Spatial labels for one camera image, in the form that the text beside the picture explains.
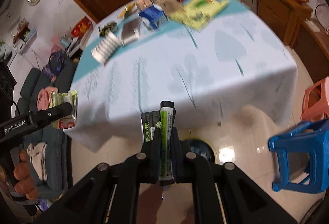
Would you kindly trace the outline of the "person's left hand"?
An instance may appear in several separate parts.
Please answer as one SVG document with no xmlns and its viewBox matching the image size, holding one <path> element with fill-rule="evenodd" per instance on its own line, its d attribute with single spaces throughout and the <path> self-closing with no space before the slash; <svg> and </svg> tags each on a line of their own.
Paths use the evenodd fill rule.
<svg viewBox="0 0 329 224">
<path fill-rule="evenodd" d="M 19 163 L 13 170 L 13 176 L 18 180 L 15 184 L 14 190 L 18 194 L 23 194 L 28 200 L 35 200 L 38 195 L 37 188 L 34 180 L 30 175 L 31 169 L 27 158 L 27 153 L 20 149 L 19 151 Z"/>
</svg>

